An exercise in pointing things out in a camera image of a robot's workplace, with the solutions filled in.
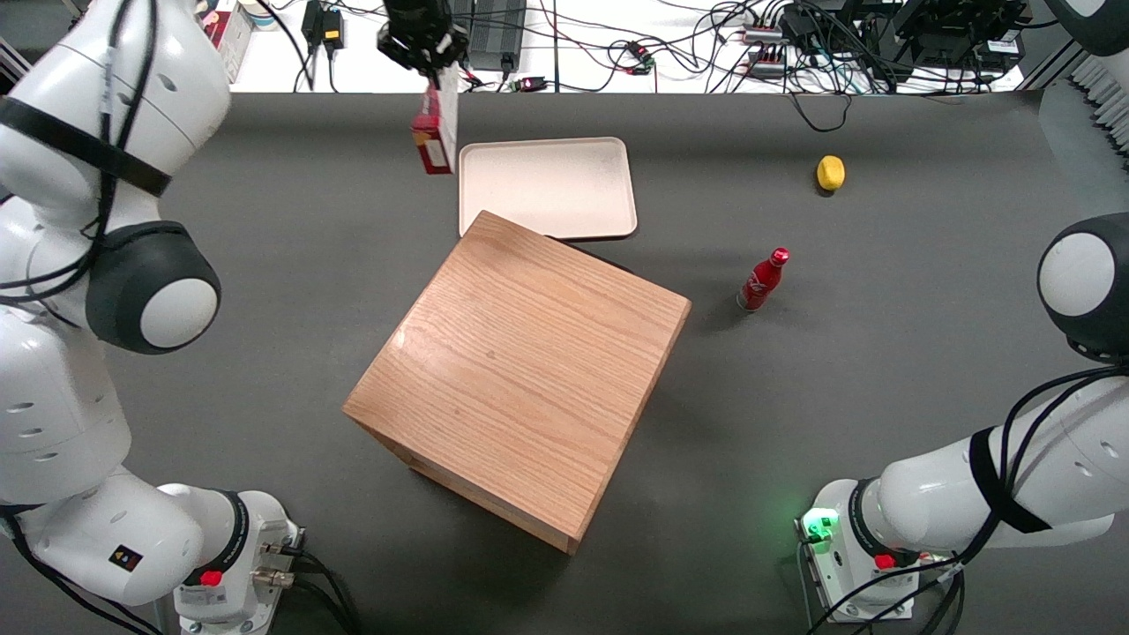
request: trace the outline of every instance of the gray table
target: gray table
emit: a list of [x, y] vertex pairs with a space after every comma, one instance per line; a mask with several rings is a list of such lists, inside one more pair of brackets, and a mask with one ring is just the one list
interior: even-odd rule
[[[456, 180], [425, 176], [406, 130], [417, 104], [237, 96], [163, 207], [219, 271], [219, 319], [177, 355], [110, 354], [126, 466], [278, 495], [371, 633], [802, 634], [791, 519], [823, 484], [998, 423], [1085, 366], [1035, 293], [1042, 250], [1084, 216], [1038, 96], [857, 98], [830, 134], [780, 97], [471, 96], [465, 142], [622, 138], [639, 232], [586, 247], [694, 303], [569, 559], [339, 412], [457, 237]], [[823, 124], [843, 105], [804, 104]], [[821, 198], [829, 153], [848, 183]], [[781, 288], [738, 315], [734, 294], [778, 245], [794, 254]], [[1127, 538], [1118, 522], [1088, 545], [984, 553], [961, 633], [1117, 632]], [[0, 566], [0, 633], [114, 632], [10, 547]], [[290, 593], [275, 633], [331, 628]]]

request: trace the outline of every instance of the plastic tray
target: plastic tray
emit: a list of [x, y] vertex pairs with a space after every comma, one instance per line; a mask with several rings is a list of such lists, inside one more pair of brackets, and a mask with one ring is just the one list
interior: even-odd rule
[[458, 155], [458, 235], [489, 210], [554, 238], [634, 232], [628, 148], [614, 137], [471, 143]]

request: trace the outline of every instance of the wooden cube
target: wooden cube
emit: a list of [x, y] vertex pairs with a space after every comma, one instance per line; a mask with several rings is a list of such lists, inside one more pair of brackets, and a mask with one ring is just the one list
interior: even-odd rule
[[343, 410], [412, 469], [574, 554], [689, 312], [483, 212]]

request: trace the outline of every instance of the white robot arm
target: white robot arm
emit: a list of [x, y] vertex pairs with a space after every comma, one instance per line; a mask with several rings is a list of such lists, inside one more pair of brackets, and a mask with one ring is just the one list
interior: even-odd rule
[[[1129, 87], [1129, 3], [1048, 5]], [[1094, 538], [1129, 508], [1129, 214], [1064, 230], [1038, 281], [1068, 345], [1103, 366], [1033, 390], [1003, 426], [892, 463], [877, 478], [826, 485], [797, 520], [828, 609], [809, 634], [824, 621], [908, 619], [920, 572], [944, 567], [947, 580], [986, 547]]]
[[290, 564], [262, 547], [296, 546], [299, 528], [262, 493], [155, 488], [125, 470], [98, 342], [169, 353], [219, 306], [216, 272], [157, 210], [229, 104], [194, 5], [98, 0], [0, 99], [15, 194], [0, 203], [0, 516], [49, 576], [129, 606], [174, 592], [194, 633], [262, 633], [269, 574]]

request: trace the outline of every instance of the coca-cola bottle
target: coca-cola bottle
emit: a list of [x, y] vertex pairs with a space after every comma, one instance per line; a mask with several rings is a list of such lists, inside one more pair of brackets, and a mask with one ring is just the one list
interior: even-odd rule
[[749, 280], [741, 287], [741, 293], [737, 294], [737, 304], [750, 313], [760, 308], [764, 304], [764, 301], [769, 298], [772, 289], [780, 284], [785, 262], [788, 262], [788, 250], [778, 247], [768, 260], [753, 268]]

